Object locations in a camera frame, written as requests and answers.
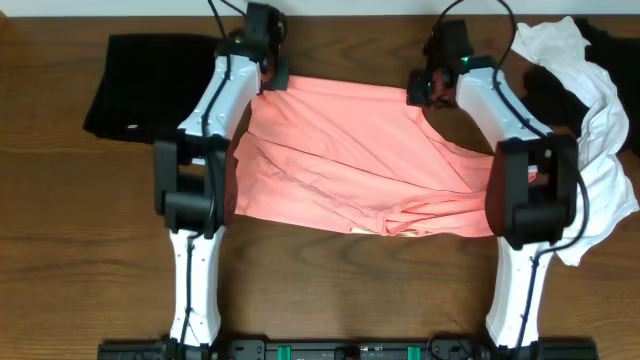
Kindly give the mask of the pink t-shirt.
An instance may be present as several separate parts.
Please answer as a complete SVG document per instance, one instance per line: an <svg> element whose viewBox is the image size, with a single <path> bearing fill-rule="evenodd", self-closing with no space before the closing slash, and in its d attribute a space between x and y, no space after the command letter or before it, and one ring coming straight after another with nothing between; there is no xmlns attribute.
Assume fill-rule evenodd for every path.
<svg viewBox="0 0 640 360"><path fill-rule="evenodd" d="M486 237L490 156L445 140L403 89L294 76L253 99L236 213L339 233Z"/></svg>

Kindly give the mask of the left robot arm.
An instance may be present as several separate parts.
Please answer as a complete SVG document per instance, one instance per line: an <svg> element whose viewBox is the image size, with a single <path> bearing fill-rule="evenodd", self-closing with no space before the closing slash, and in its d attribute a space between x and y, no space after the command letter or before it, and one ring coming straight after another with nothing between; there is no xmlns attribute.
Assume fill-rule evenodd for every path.
<svg viewBox="0 0 640 360"><path fill-rule="evenodd" d="M280 55L285 15L250 2L243 28L222 32L214 70L191 113L154 142L155 210L169 231L175 259L175 315L167 359L208 359L221 327L218 263L230 210L227 152L251 101L288 85Z"/></svg>

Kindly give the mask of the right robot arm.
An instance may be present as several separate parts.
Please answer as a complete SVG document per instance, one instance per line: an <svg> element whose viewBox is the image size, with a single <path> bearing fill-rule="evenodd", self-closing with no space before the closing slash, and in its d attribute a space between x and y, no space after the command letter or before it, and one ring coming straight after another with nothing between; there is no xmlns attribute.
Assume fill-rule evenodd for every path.
<svg viewBox="0 0 640 360"><path fill-rule="evenodd" d="M410 74L408 104L463 110L494 152L485 197L499 244L486 323L494 355L540 359L537 315L546 267L575 219L582 185L577 143L526 109L492 57L475 55L464 21L439 19L423 53L427 63Z"/></svg>

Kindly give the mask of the black t-shirt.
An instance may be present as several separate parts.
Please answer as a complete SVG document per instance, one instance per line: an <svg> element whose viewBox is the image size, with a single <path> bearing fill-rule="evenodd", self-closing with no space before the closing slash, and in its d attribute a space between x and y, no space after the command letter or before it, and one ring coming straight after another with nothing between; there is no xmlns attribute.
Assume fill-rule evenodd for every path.
<svg viewBox="0 0 640 360"><path fill-rule="evenodd" d="M585 18L576 25L590 42L586 59L607 70L617 87L618 97L629 118L627 138L621 150L639 153L639 40L609 34L592 26ZM586 103L565 89L548 70L535 66L524 75L527 94L522 103L546 125L565 126L581 134L581 124L587 114Z"/></svg>

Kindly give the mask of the black folded fabric bag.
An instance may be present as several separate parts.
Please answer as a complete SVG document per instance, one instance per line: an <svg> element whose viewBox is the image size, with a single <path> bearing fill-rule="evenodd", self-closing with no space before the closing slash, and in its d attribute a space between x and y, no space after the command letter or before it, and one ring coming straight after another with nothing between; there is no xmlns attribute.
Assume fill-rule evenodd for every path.
<svg viewBox="0 0 640 360"><path fill-rule="evenodd" d="M194 110L213 75L217 44L195 34L110 36L83 129L99 138L153 143Z"/></svg>

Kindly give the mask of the white t-shirt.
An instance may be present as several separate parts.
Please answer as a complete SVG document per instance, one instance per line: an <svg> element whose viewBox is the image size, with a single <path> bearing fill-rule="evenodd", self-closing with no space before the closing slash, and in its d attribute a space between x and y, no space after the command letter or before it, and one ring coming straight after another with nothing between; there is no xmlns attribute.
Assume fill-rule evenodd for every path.
<svg viewBox="0 0 640 360"><path fill-rule="evenodd" d="M578 137L578 164L589 197L585 233L558 256L569 266L605 240L618 222L639 210L633 185L617 152L629 130L629 118L607 70L586 58L593 42L570 17L536 26L517 25L512 49L529 62L550 71L566 90L588 107Z"/></svg>

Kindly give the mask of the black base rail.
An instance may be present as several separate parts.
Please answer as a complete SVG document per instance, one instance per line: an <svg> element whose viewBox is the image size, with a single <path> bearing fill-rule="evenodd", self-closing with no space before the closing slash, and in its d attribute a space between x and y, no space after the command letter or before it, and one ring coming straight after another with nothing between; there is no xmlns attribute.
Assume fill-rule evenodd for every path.
<svg viewBox="0 0 640 360"><path fill-rule="evenodd" d="M180 345L177 340L105 342L97 360L598 360L586 339L542 340L517 353L470 339L430 338L425 342L340 343L235 340L225 346Z"/></svg>

